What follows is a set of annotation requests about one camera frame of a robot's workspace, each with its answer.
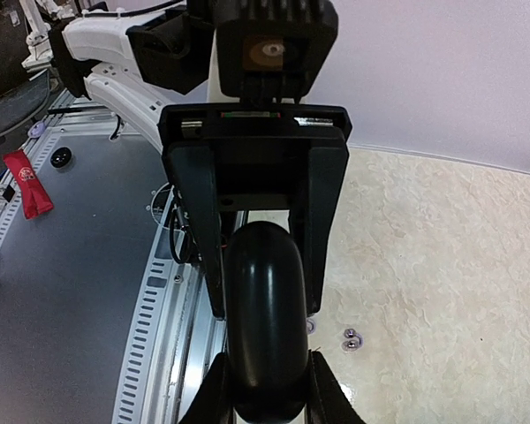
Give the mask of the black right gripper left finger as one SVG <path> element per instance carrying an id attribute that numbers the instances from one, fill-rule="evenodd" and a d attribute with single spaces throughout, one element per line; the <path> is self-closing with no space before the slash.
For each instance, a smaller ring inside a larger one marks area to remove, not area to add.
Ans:
<path id="1" fill-rule="evenodd" d="M 232 424 L 234 422 L 227 355 L 216 355 L 193 402 L 179 424 Z"/>

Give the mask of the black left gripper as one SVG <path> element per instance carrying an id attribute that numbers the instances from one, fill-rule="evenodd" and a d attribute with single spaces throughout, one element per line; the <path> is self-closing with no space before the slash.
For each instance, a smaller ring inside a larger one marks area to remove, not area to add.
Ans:
<path id="1" fill-rule="evenodd" d="M 225 317 L 219 212 L 242 209 L 290 209 L 307 315 L 319 312 L 351 129 L 346 109 L 334 106 L 204 103 L 163 109 L 163 163 L 188 214 L 214 317 Z"/>

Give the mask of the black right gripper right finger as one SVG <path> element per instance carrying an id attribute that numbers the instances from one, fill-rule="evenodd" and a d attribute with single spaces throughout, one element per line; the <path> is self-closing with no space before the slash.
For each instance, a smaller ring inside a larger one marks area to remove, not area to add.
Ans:
<path id="1" fill-rule="evenodd" d="M 317 351 L 308 355 L 305 423 L 366 423 L 353 409 L 327 360 Z"/>

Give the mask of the black oval charging case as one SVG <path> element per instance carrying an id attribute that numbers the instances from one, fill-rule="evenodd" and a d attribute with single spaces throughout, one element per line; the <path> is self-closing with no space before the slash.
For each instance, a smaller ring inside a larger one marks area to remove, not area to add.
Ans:
<path id="1" fill-rule="evenodd" d="M 224 256 L 233 404 L 247 423 L 289 423 L 307 401 L 307 309 L 299 249 L 281 226 L 243 226 Z"/>

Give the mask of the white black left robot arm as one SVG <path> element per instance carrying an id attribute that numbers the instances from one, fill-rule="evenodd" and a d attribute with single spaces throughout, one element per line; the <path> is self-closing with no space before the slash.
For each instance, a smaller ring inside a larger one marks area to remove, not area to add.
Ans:
<path id="1" fill-rule="evenodd" d="M 223 318 L 223 217 L 285 210 L 307 313 L 322 302 L 349 158 L 342 107 L 304 103 L 338 35 L 329 1 L 172 1 L 92 11 L 49 31 L 72 95 L 115 112 L 162 156 Z"/>

